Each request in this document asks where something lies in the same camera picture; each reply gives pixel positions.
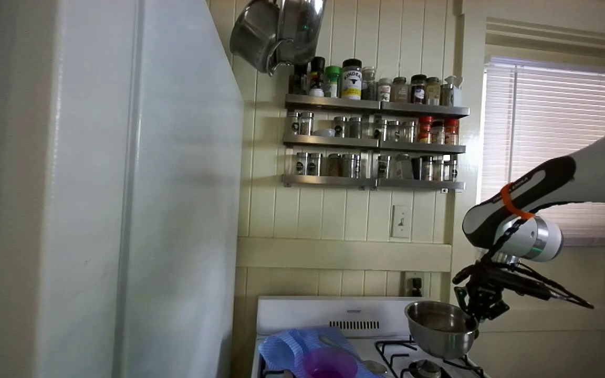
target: wall outlet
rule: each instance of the wall outlet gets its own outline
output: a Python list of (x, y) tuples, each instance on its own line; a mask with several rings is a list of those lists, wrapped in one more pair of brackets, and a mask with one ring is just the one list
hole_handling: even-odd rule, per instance
[(431, 295), (431, 283), (430, 278), (431, 274), (428, 272), (404, 272), (403, 277), (403, 296), (404, 297), (412, 297), (412, 282), (413, 279), (420, 278), (422, 279), (422, 296), (430, 297)]
[(412, 208), (394, 205), (391, 217), (391, 237), (410, 239), (411, 232)]

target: purple bowl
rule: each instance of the purple bowl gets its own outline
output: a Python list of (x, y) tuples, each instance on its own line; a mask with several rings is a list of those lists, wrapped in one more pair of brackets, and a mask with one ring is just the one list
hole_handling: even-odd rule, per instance
[(309, 378), (354, 378), (358, 372), (356, 360), (338, 349), (313, 349), (302, 360)]

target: stainless steel bowl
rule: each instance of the stainless steel bowl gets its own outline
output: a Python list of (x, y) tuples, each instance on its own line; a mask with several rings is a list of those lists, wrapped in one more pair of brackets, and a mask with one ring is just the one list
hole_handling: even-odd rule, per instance
[(269, 0), (252, 0), (235, 21), (230, 51), (264, 74), (272, 75), (278, 65), (275, 50), (279, 7)]
[(287, 42), (277, 49), (279, 62), (304, 65), (316, 55), (325, 4), (326, 0), (281, 0), (277, 36)]
[(473, 346), (478, 322), (449, 303), (418, 301), (405, 307), (410, 334), (424, 352), (439, 359), (458, 359)]

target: refrigerator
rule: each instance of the refrigerator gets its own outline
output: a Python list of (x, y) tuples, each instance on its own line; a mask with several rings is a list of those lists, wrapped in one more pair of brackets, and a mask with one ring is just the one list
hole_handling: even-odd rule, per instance
[(0, 2), (0, 377), (225, 377), (243, 100), (205, 0)]

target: blue cloth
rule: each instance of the blue cloth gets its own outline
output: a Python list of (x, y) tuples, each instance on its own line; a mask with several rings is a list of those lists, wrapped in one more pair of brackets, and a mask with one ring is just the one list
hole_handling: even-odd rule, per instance
[[(338, 328), (299, 328), (285, 330), (267, 337), (259, 346), (258, 351), (263, 356), (268, 370), (289, 370), (296, 378), (308, 378), (302, 369), (303, 356), (310, 350), (329, 348), (319, 340), (324, 335), (344, 349), (356, 352), (350, 342)], [(377, 378), (370, 373), (362, 363), (357, 361), (358, 373), (356, 378)]]

